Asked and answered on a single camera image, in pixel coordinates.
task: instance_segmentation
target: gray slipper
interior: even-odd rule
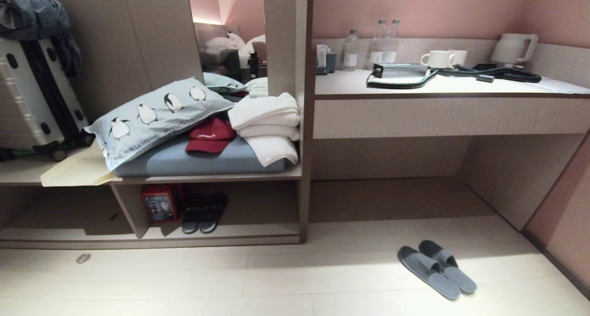
[[[407,246],[401,247],[400,251],[398,251],[398,259],[408,270],[434,288],[443,297],[456,300],[461,295],[459,288],[442,275],[440,264],[434,259]]]
[[[461,291],[466,294],[473,294],[478,286],[463,271],[459,270],[459,265],[455,257],[448,250],[430,240],[424,240],[419,246],[420,252],[424,255],[435,259],[441,266],[442,274],[453,284],[457,285]]]

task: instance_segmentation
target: electric kettle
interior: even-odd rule
[[[491,55],[491,61],[504,64],[522,64],[522,62],[529,61],[533,56],[538,39],[537,35],[502,34],[502,38],[496,44],[494,53]],[[526,41],[531,41],[528,48]]]

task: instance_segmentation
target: red baseball cap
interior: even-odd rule
[[[213,117],[190,131],[190,141],[185,150],[218,154],[227,144],[230,144],[234,137],[236,137],[236,131],[231,128],[229,120],[222,121]]]

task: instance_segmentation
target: slipper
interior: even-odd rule
[[[209,197],[198,224],[201,233],[209,234],[217,228],[225,207],[227,207],[227,196],[225,194],[218,192]]]
[[[461,291],[441,273],[440,264],[434,259],[419,253],[410,247],[401,247],[398,251],[400,262],[418,278],[434,288],[449,300],[459,299]]]
[[[205,207],[205,196],[203,194],[194,194],[190,196],[189,207],[183,215],[183,233],[192,234],[199,228],[199,212]]]
[[[442,269],[442,274],[453,284],[457,285],[461,291],[466,294],[473,294],[478,286],[463,271],[459,270],[459,265],[455,257],[448,250],[430,240],[424,240],[420,243],[419,250],[424,255],[435,259]]]

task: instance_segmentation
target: gray suitcase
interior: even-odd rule
[[[0,161],[10,159],[6,149],[35,150],[60,161],[66,157],[60,144],[90,146],[94,139],[83,131],[88,120],[50,39],[0,38],[0,107]]]

